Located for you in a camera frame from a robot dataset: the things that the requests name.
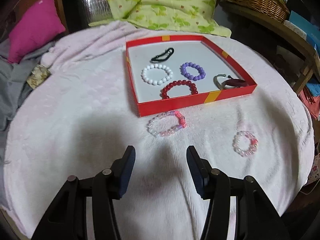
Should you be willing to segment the silver metal bangle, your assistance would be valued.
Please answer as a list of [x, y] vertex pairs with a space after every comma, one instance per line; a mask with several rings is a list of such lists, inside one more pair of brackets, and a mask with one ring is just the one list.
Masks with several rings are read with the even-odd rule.
[[231, 89], [233, 88], [233, 86], [227, 84], [227, 80], [230, 80], [230, 79], [231, 79], [230, 75], [218, 74], [213, 77], [213, 83], [216, 85], [216, 87], [219, 90]]

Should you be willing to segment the pale pink bed blanket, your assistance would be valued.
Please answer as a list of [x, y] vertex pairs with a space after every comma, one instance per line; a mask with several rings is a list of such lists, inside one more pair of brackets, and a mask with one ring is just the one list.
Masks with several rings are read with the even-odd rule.
[[314, 154], [308, 110], [265, 58], [230, 38], [209, 37], [253, 77], [254, 92], [182, 109], [187, 127], [170, 137], [148, 133], [125, 43], [154, 35], [116, 21], [68, 35], [43, 56], [52, 75], [18, 110], [5, 151], [5, 209], [23, 236], [33, 235], [68, 176], [95, 176], [129, 145], [136, 162], [114, 204], [122, 239], [199, 239], [208, 202], [189, 172], [190, 145], [228, 176], [252, 175], [279, 213], [306, 183]]

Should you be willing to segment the red cardboard box lid tray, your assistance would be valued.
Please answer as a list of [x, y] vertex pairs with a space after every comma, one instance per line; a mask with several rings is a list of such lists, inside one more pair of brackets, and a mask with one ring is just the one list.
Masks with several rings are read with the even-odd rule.
[[[199, 35], [162, 35], [126, 43], [126, 62], [139, 116], [251, 94], [257, 83], [231, 55]], [[231, 89], [219, 90], [218, 74]]]

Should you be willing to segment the small patterned fabric pouch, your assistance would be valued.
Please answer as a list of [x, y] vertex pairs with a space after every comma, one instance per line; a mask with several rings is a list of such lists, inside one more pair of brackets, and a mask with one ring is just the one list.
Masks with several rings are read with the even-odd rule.
[[27, 84], [32, 88], [36, 89], [41, 84], [44, 83], [51, 75], [49, 69], [45, 66], [37, 64], [34, 69], [31, 71], [31, 74], [27, 78]]

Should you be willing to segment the grey bed sheet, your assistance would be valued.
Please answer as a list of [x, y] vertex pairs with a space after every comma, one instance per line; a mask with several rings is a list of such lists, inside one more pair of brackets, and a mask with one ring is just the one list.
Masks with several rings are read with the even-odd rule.
[[41, 56], [55, 44], [54, 41], [27, 54], [20, 63], [9, 62], [10, 41], [1, 43], [1, 164], [4, 164], [9, 124], [31, 92], [27, 78], [40, 63]]

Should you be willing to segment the green floral quilt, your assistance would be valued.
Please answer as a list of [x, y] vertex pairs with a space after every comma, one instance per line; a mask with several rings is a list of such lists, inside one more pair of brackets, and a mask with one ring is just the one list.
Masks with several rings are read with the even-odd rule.
[[231, 30], [214, 19], [216, 0], [106, 0], [111, 16], [89, 26], [114, 20], [151, 30], [187, 31], [230, 37]]

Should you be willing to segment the magenta pillow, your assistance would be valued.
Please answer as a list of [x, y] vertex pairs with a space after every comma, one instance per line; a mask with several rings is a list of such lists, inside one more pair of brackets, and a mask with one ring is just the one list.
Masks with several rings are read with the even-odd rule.
[[19, 63], [23, 57], [65, 32], [54, 0], [38, 0], [22, 16], [9, 34], [8, 61]]

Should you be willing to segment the silver foil insulation panel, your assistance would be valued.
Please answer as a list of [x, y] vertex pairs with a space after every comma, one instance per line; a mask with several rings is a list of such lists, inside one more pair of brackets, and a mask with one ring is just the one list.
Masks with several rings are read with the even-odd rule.
[[80, 12], [89, 26], [112, 19], [112, 12], [107, 0], [79, 0]]

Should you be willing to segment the blue cardboard box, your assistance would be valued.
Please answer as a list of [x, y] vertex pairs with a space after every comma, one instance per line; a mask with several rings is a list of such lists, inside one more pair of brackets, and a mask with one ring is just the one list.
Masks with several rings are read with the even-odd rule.
[[306, 33], [306, 41], [309, 42], [319, 54], [319, 30], [296, 12], [291, 11], [289, 21]]

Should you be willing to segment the wicker basket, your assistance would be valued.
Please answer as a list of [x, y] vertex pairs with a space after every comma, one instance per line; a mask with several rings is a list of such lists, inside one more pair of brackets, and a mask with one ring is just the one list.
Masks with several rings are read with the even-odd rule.
[[289, 15], [289, 10], [282, 0], [226, 0], [231, 3], [255, 10], [270, 18], [284, 22]]

